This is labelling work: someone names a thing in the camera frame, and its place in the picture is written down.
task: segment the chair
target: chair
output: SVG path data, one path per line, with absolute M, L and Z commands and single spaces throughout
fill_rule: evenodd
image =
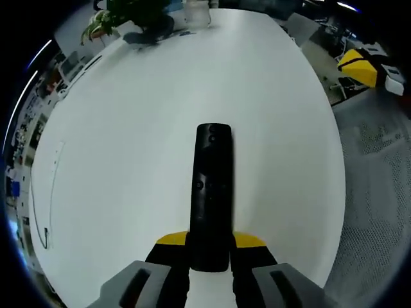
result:
M 58 65 L 58 72 L 64 82 L 69 85 L 76 75 L 83 69 L 85 62 L 78 59 L 78 52 L 74 51 L 62 63 Z
M 286 21 L 291 14 L 302 8 L 303 0 L 220 0 L 220 8 L 239 8 L 266 13 L 267 15 Z
M 338 79 L 338 83 L 329 87 L 330 90 L 335 88 L 340 88 L 344 99 L 347 99 L 358 91 L 365 90 L 367 86 L 350 77 L 342 77 Z

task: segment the green leaves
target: green leaves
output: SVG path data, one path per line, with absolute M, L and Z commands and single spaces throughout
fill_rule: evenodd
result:
M 115 27 L 132 21 L 142 29 L 154 25 L 163 14 L 170 0 L 107 0 L 107 10 L 98 11 L 82 33 L 82 45 L 93 34 L 104 31 L 107 35 L 117 32 Z

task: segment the remote control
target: remote control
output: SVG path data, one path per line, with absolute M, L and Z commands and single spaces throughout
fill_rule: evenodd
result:
M 226 124 L 201 124 L 195 143 L 190 229 L 190 267 L 221 272 L 232 244 L 233 146 Z

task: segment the white table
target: white table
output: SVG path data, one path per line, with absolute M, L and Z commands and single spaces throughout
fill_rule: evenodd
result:
M 50 227 L 51 211 L 52 247 L 41 247 L 34 223 L 31 232 L 45 274 L 70 308 L 97 299 L 100 286 L 145 260 L 158 238 L 188 229 L 201 123 L 233 130 L 235 229 L 262 238 L 278 262 L 318 285 L 327 280 L 345 205 L 327 97 L 300 49 L 267 15 L 211 16 L 209 29 L 140 53 L 115 41 L 44 129 L 33 189 L 41 230 Z M 233 307 L 227 275 L 191 273 L 186 307 L 210 307 L 198 301 L 199 285 L 219 292 L 204 295 L 218 307 Z

